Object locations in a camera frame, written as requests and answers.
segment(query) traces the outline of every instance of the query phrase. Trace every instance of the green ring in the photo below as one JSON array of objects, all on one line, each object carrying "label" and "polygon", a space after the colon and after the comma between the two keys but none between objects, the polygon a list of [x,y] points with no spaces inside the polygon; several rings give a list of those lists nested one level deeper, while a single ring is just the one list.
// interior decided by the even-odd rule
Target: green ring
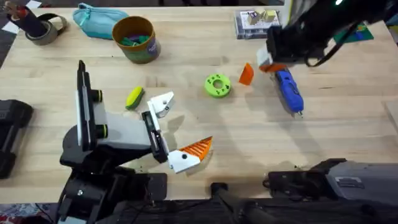
[{"label": "green ring", "polygon": [[[219,80],[222,83],[221,88],[214,87],[214,82]],[[212,97],[224,97],[231,91],[231,81],[223,74],[209,75],[205,80],[205,90]]]}]

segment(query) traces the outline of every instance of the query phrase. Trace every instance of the blue pouch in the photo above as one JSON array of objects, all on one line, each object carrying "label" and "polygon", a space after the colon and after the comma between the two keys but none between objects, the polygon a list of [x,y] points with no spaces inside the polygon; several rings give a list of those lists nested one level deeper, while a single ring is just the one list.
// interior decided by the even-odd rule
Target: blue pouch
[{"label": "blue pouch", "polygon": [[112,40],[113,26],[129,15],[117,9],[99,8],[85,3],[73,12],[73,20],[89,37]]}]

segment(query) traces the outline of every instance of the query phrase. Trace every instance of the wooden table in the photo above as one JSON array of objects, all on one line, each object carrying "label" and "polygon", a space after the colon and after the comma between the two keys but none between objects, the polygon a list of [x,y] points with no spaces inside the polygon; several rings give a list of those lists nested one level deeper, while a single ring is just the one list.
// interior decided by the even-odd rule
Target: wooden table
[{"label": "wooden table", "polygon": [[[124,109],[138,85],[150,97],[174,91],[176,104],[160,120],[169,147],[213,136],[208,157],[174,174],[151,155],[125,166],[166,172],[168,199],[207,198],[212,182],[227,182],[245,197],[268,197],[261,186],[272,170],[310,167],[331,157],[358,162],[398,162],[397,133],[384,102],[398,98],[398,48],[383,23],[370,26],[374,40],[346,44],[318,68],[291,68],[305,100],[304,119],[282,106],[269,74],[255,69],[251,86],[238,83],[246,62],[255,65],[264,40],[236,40],[234,7],[129,8],[152,21],[162,45],[160,57],[134,65],[113,41],[91,39],[72,22],[73,9],[39,9],[65,16],[70,28],[39,47],[17,35],[0,70],[0,96],[35,108],[10,179],[0,181],[0,203],[55,202],[70,174],[61,166],[62,139],[76,124],[74,91],[78,60],[86,63],[91,86],[104,92],[108,111]],[[203,89],[209,74],[224,73],[233,90],[214,99]]]}]

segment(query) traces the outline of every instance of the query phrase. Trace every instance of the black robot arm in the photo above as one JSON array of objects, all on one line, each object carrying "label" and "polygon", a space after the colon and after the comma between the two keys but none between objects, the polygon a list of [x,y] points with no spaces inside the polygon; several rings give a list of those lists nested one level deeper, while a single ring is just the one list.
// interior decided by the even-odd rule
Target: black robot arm
[{"label": "black robot arm", "polygon": [[[323,50],[339,31],[347,29],[348,37],[362,21],[374,23],[383,19],[397,0],[321,0],[285,28],[268,30],[267,48],[276,63],[306,63],[316,67],[326,62],[343,45],[336,43],[326,56]],[[310,65],[310,58],[319,59]]]}]

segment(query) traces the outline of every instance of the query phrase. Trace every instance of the green toy donut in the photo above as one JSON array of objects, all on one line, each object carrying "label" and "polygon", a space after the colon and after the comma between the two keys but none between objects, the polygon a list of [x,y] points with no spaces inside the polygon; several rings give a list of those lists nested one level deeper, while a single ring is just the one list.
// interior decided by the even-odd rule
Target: green toy donut
[{"label": "green toy donut", "polygon": [[206,78],[205,90],[212,97],[224,97],[231,91],[231,82],[225,75],[212,74]]}]

